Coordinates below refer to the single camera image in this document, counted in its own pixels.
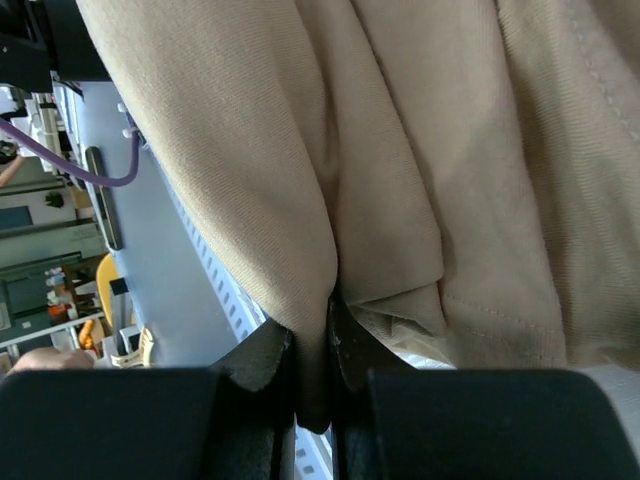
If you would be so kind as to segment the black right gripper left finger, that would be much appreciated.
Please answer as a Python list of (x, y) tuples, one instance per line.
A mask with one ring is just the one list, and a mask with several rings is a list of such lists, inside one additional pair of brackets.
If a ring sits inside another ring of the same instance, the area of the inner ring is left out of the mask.
[(205, 368), (43, 370), (1, 384), (5, 479), (289, 479), (294, 345), (273, 321)]

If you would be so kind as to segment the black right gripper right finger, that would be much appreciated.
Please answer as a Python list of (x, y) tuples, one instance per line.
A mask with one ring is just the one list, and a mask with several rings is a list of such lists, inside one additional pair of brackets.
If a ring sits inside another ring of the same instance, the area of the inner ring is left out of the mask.
[(412, 367), (329, 300), (338, 479), (635, 479), (610, 401), (566, 370)]

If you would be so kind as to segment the beige t shirt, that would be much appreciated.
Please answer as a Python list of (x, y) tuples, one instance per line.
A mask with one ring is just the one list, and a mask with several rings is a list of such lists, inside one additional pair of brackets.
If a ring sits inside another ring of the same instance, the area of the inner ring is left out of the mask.
[(635, 1), (82, 1), (198, 230), (296, 337), (328, 300), (463, 368), (639, 366)]

